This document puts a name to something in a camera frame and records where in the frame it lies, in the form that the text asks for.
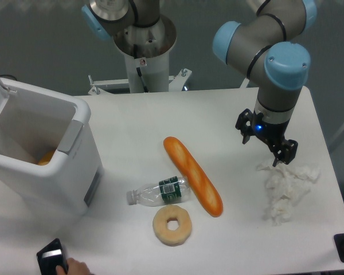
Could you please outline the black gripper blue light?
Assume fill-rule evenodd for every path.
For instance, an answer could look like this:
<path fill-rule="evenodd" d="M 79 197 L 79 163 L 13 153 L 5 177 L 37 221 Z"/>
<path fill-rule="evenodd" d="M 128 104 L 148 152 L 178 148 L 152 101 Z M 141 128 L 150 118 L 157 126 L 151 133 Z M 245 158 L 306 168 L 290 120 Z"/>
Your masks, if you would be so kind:
<path fill-rule="evenodd" d="M 273 152 L 275 159 L 273 166 L 278 163 L 289 164 L 294 160 L 298 149 L 298 142 L 286 140 L 284 133 L 290 120 L 290 111 L 274 112 L 265 108 L 243 110 L 236 121 L 236 129 L 243 137 L 246 144 L 251 136 L 264 142 Z"/>

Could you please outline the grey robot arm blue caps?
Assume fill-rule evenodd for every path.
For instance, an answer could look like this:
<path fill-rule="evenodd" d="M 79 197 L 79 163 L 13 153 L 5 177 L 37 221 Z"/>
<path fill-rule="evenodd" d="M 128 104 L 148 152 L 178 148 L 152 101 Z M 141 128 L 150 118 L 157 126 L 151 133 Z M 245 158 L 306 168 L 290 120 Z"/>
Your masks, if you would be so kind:
<path fill-rule="evenodd" d="M 161 14 L 158 1 L 89 1 L 81 11 L 93 33 L 101 40 L 113 39 L 123 53 L 132 93 L 170 90 L 169 53 L 177 31 Z M 254 109 L 243 111 L 236 122 L 243 142 L 257 137 L 273 153 L 275 163 L 289 164 L 298 148 L 284 134 L 311 58 L 292 39 L 316 16 L 314 1 L 264 1 L 250 24 L 229 21 L 213 39 L 216 57 L 259 88 Z"/>

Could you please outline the person's hand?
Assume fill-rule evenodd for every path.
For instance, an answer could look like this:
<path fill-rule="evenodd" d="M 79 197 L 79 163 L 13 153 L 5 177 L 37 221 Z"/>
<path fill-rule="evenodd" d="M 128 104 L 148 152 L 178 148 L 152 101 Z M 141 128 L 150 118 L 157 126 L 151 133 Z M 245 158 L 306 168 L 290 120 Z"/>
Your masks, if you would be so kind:
<path fill-rule="evenodd" d="M 68 271 L 65 272 L 62 266 L 56 266 L 57 275 L 93 275 L 85 262 L 80 262 L 74 258 L 67 259 Z"/>

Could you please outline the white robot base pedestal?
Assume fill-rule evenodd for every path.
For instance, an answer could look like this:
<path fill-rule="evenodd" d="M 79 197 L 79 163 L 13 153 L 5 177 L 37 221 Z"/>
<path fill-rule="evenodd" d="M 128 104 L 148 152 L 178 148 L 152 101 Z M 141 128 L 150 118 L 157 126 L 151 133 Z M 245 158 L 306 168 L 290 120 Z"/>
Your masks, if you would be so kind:
<path fill-rule="evenodd" d="M 128 26 L 113 36 L 117 50 L 123 55 L 127 78 L 89 82 L 91 91 L 115 91 L 128 88 L 130 93 L 186 91 L 192 71 L 183 68 L 170 75 L 170 52 L 177 40 L 173 22 L 161 15 L 149 27 Z"/>

